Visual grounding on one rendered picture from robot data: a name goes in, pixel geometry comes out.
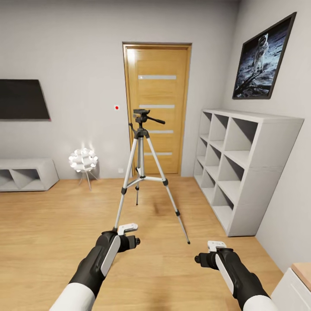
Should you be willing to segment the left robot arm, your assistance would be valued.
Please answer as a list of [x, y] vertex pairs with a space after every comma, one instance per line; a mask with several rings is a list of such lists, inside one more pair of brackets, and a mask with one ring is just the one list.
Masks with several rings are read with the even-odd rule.
[[121, 225], [119, 232], [105, 231], [96, 246], [83, 259], [69, 284], [49, 311], [92, 311], [92, 307], [118, 252], [135, 249], [140, 239], [127, 232], [138, 230], [138, 225]]

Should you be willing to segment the camera tripod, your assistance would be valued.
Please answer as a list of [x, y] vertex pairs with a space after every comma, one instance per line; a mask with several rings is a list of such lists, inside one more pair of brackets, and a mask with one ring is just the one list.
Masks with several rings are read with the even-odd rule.
[[[174, 200], [172, 198], [170, 189], [168, 187], [168, 179], [165, 178], [165, 174], [163, 173], [163, 170], [162, 170], [161, 165], [159, 163], [159, 160], [158, 160], [158, 157], [157, 157], [156, 152], [154, 150], [154, 147], [152, 145], [149, 133], [148, 133], [148, 131], [146, 129], [143, 128], [143, 125], [142, 125], [142, 123], [143, 122], [145, 123], [147, 121], [147, 119], [159, 122], [161, 124], [165, 124], [165, 121], [154, 119], [154, 118], [151, 118], [151, 117], [147, 116], [147, 114], [149, 112], [150, 112], [150, 110], [145, 110], [145, 109], [134, 109], [133, 110], [134, 114], [140, 114], [140, 117], [137, 117], [135, 119], [135, 121], [139, 123], [139, 128], [137, 129], [137, 131], [135, 131], [135, 129], [133, 129], [133, 124], [132, 123], [128, 123], [128, 125], [130, 125], [131, 129], [134, 131], [134, 140], [133, 140], [133, 145], [132, 145], [132, 148], [131, 148], [131, 154], [130, 154], [130, 159], [129, 159], [129, 163], [128, 163], [128, 167], [127, 167], [127, 172], [126, 172], [126, 176], [125, 176], [125, 180], [124, 180], [124, 185], [123, 185], [122, 190], [121, 190], [122, 197], [121, 197], [121, 202], [120, 202], [120, 206], [119, 206], [119, 210], [118, 210], [118, 214], [117, 214], [117, 219], [116, 219], [116, 223], [115, 223], [115, 226], [113, 227], [112, 231], [117, 232], [117, 229], [118, 229], [117, 226], [118, 226], [118, 223], [119, 223], [119, 218], [120, 218], [120, 215], [121, 215], [121, 210], [122, 210], [122, 205], [123, 205], [123, 201], [124, 201], [124, 196], [125, 196], [125, 193], [127, 192], [127, 188], [131, 187], [134, 184], [137, 184], [135, 189], [137, 190], [136, 205], [138, 205], [139, 182], [140, 181], [145, 181], [145, 180], [162, 181], [164, 186], [166, 186], [166, 188], [167, 188], [167, 191], [169, 193], [169, 196], [170, 196], [171, 201], [173, 203], [173, 206], [175, 208], [176, 215], [178, 216], [178, 219], [180, 221], [180, 224], [182, 226], [184, 234], [185, 234], [185, 236], [187, 238], [187, 242], [188, 242], [188, 244], [190, 244], [190, 241], [189, 241], [189, 239], [187, 237], [187, 234], [185, 232], [185, 229], [184, 229], [183, 224], [182, 224], [181, 219], [180, 219], [180, 212], [179, 212], [179, 210], [177, 209], [177, 207], [176, 207], [176, 205], [174, 203]], [[147, 141], [149, 143], [150, 149], [151, 149], [152, 154], [154, 156], [154, 159], [155, 159], [155, 161], [157, 163], [157, 166], [159, 168], [160, 175], [162, 176], [162, 178], [146, 177], [145, 174], [144, 174], [144, 148], [143, 148], [143, 138], [144, 138], [144, 135], [146, 136], [146, 139], [147, 139]], [[135, 179], [131, 183], [128, 183], [129, 175], [130, 175], [130, 171], [131, 171], [131, 167], [132, 167], [133, 158], [134, 158], [134, 154], [135, 154], [135, 150], [136, 150], [136, 145], [137, 144], [138, 144], [137, 166], [135, 168], [135, 171], [136, 171], [136, 174], [137, 174], [137, 179]]]

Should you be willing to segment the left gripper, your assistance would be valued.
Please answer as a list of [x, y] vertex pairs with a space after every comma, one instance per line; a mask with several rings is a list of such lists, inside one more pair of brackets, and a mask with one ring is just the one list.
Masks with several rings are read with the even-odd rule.
[[134, 235], [131, 236], [122, 236], [124, 240], [124, 246], [122, 248], [122, 250], [120, 251], [120, 253], [126, 251], [126, 250], [130, 250], [130, 249], [135, 249], [136, 245], [140, 244], [140, 239], [139, 238], [135, 238]]

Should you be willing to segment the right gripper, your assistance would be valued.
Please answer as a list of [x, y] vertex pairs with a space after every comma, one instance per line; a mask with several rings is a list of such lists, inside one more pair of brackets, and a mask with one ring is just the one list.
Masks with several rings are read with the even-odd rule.
[[218, 270], [212, 262], [212, 256], [215, 252], [210, 253], [200, 253], [198, 256], [196, 256], [194, 259], [196, 263], [200, 263], [202, 267], [207, 268], [213, 268], [215, 270]]

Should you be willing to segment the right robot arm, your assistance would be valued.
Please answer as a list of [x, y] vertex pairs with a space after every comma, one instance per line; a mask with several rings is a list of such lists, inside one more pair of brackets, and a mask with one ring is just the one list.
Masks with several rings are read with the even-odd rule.
[[219, 270], [241, 311], [280, 311], [260, 280], [241, 263], [240, 257], [222, 241], [208, 241], [208, 253], [194, 259], [202, 267]]

